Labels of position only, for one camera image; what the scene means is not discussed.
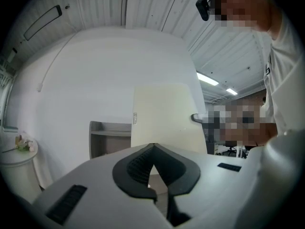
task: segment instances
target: person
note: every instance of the person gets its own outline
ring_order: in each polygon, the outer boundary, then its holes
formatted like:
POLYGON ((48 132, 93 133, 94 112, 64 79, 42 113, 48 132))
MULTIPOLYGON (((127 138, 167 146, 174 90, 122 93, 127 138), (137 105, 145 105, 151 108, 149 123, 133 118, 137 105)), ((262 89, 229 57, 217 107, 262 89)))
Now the person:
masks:
MULTIPOLYGON (((304 48, 289 19, 272 0, 215 0, 215 12, 217 11, 220 14, 216 16, 221 15, 222 20, 232 21, 235 26, 266 32, 272 38, 271 51, 264 69, 264 111, 266 117, 273 121, 261 123, 260 130, 256 130, 256 133, 252 131, 252 135, 249 134, 250 130, 242 134, 243 141, 251 139, 251 145, 263 145, 271 137, 282 135, 287 130, 282 113, 273 100, 273 93, 294 67, 304 67, 304 48)), ((225 138, 232 139, 234 132, 235 130, 226 130, 225 138)))

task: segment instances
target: ceiling light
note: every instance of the ceiling light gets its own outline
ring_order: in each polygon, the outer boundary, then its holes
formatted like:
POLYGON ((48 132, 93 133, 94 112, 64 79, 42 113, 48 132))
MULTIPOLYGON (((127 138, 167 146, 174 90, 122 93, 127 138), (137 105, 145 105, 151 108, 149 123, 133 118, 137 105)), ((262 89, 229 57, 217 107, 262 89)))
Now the ceiling light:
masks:
POLYGON ((227 91, 233 95, 237 95, 237 92, 233 91, 231 88, 228 88, 227 91))
POLYGON ((47 24, 55 20, 62 15, 61 7, 56 5, 47 12, 45 12, 38 20, 36 20, 24 33, 25 39, 28 41, 39 30, 45 27, 47 24))
POLYGON ((211 78, 209 78, 209 77, 207 77, 207 76, 205 76, 205 75, 203 75, 203 74, 200 74, 200 73, 198 73, 198 72, 197 72, 197 76, 198 76, 198 79, 199 79, 199 80, 204 81, 204 82, 207 82, 207 83, 209 83, 209 84, 211 84, 211 85, 213 85, 213 86, 216 86, 216 85, 218 84, 217 81, 214 81, 214 80, 212 80, 211 78))

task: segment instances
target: shelf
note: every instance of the shelf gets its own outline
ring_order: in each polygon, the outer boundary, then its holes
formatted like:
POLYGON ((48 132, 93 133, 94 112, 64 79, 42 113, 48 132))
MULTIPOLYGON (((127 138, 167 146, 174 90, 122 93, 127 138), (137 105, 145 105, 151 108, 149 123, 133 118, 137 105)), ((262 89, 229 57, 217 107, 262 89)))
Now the shelf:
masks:
POLYGON ((124 131, 91 131, 91 134, 94 135, 109 135, 109 136, 132 136, 131 132, 124 131))

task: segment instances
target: white shirt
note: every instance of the white shirt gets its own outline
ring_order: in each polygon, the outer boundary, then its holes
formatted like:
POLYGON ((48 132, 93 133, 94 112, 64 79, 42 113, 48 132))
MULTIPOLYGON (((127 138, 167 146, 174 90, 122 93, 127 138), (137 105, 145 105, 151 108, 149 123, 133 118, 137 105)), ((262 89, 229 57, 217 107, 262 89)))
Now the white shirt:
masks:
MULTIPOLYGON (((264 72, 264 83, 267 90, 264 111, 266 113, 266 117, 273 116, 279 134, 284 133, 285 130, 288 129, 286 122, 290 117, 288 111, 281 111, 278 106, 279 103, 281 103, 280 105, 283 106, 282 103, 285 101, 276 101, 273 93, 286 80, 287 76, 291 75, 289 73, 292 71, 292 69, 297 66, 298 68, 304 68, 305 66, 304 48, 298 34, 294 30, 294 27, 291 25, 288 18, 283 14, 281 29, 277 39, 272 41, 269 59, 265 66, 264 72)), ((280 98, 286 97, 287 95, 283 94, 280 96, 280 98)), ((299 99, 295 99, 293 102, 290 101, 287 103, 291 105, 291 111, 293 111, 293 105, 298 104, 300 98, 303 98, 304 95, 298 97, 299 99)))

